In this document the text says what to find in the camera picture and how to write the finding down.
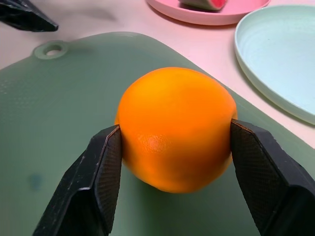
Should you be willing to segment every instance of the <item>watermelon slice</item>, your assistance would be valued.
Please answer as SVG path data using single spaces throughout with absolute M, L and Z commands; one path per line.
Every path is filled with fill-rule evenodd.
M 179 0 L 180 3 L 206 10 L 221 10 L 227 0 Z

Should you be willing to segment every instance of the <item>orange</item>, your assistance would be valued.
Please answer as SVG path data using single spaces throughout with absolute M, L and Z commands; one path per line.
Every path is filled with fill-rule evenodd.
M 152 71 L 118 106 L 124 164 L 162 191 L 199 190 L 231 163 L 232 118 L 236 104 L 214 79 L 185 68 Z

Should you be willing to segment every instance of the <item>black object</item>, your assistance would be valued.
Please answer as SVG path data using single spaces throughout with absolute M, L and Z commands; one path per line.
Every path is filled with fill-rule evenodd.
M 57 31 L 58 25 L 29 0 L 0 0 L 0 21 L 18 30 Z
M 236 177 L 262 236 L 315 236 L 315 181 L 272 135 L 232 120 Z M 100 131 L 68 169 L 33 236 L 107 236 L 121 173 L 119 126 Z

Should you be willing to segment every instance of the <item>pink plate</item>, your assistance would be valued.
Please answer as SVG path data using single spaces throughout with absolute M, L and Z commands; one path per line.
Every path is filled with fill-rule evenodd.
M 271 0 L 227 0 L 220 12 L 182 8 L 178 0 L 146 1 L 157 11 L 176 20 L 198 25 L 223 26 L 238 23 L 246 14 L 268 5 Z

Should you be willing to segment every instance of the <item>green cutting board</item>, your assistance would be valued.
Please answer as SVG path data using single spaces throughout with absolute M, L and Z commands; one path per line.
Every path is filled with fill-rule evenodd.
M 53 49 L 60 51 L 47 56 Z M 92 135 L 113 125 L 125 89 L 168 66 L 205 73 L 164 44 L 130 32 L 51 42 L 0 71 L 0 235 L 31 235 L 66 169 Z M 230 93 L 239 119 L 271 131 L 315 177 L 314 149 Z M 233 165 L 193 194 L 160 192 L 123 167 L 111 236 L 234 235 L 259 233 Z

